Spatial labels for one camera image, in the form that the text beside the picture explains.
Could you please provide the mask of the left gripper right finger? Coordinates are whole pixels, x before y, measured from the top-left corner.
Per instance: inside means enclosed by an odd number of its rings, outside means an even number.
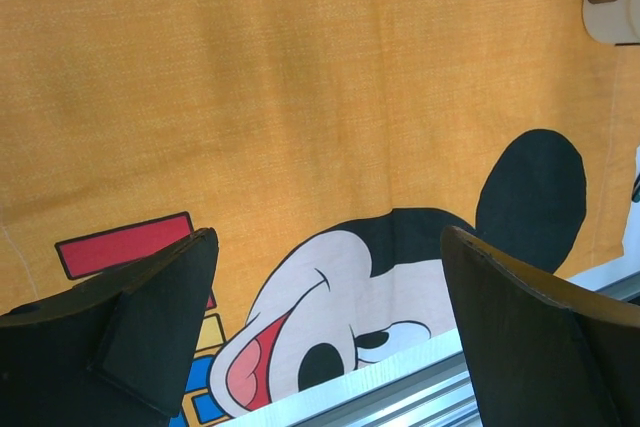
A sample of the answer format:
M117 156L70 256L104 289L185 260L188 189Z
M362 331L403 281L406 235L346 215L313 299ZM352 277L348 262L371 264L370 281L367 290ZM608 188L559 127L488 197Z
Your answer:
M441 255L483 425L638 425L638 306L458 227L443 230Z

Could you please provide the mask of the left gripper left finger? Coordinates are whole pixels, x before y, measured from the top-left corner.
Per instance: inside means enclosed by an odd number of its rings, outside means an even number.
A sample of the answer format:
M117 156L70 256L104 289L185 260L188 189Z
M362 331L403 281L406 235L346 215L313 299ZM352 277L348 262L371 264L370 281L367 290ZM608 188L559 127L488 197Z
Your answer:
M1 317L4 426L166 426L182 405L219 252L199 229Z

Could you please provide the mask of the orange cartoon mouse placemat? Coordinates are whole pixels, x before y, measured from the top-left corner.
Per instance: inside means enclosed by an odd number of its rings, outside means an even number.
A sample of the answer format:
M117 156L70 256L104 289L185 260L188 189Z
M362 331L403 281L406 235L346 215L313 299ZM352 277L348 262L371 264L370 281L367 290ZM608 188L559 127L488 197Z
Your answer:
M203 228L214 426L454 330L455 225L619 257L639 48L583 0L1 0L1 317Z

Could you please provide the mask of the metal cup with beige sleeve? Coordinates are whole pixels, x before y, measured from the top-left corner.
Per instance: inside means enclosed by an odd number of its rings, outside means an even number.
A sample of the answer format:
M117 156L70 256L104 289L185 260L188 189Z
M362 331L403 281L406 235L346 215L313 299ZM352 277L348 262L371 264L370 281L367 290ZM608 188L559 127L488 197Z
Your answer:
M582 19L597 42L639 44L639 0L583 0Z

